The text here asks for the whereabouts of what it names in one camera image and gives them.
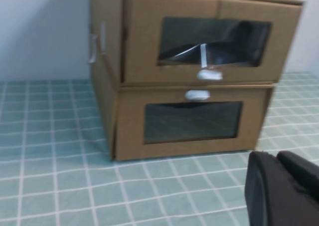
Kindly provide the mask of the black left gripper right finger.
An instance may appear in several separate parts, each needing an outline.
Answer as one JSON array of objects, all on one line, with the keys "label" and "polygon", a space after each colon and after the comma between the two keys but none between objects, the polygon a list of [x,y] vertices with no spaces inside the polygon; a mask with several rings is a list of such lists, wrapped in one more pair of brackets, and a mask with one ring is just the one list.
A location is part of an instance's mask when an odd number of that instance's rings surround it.
[{"label": "black left gripper right finger", "polygon": [[319,167],[318,165],[290,152],[280,151],[276,158],[289,172],[289,174],[309,193],[319,192]]}]

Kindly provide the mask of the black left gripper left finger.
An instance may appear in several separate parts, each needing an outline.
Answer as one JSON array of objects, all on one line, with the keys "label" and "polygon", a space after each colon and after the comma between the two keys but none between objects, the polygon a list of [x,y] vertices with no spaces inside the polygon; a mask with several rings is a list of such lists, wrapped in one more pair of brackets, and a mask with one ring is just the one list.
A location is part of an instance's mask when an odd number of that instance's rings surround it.
[{"label": "black left gripper left finger", "polygon": [[319,193],[309,193],[276,156],[258,151],[249,155],[245,181],[249,224],[317,226]]}]

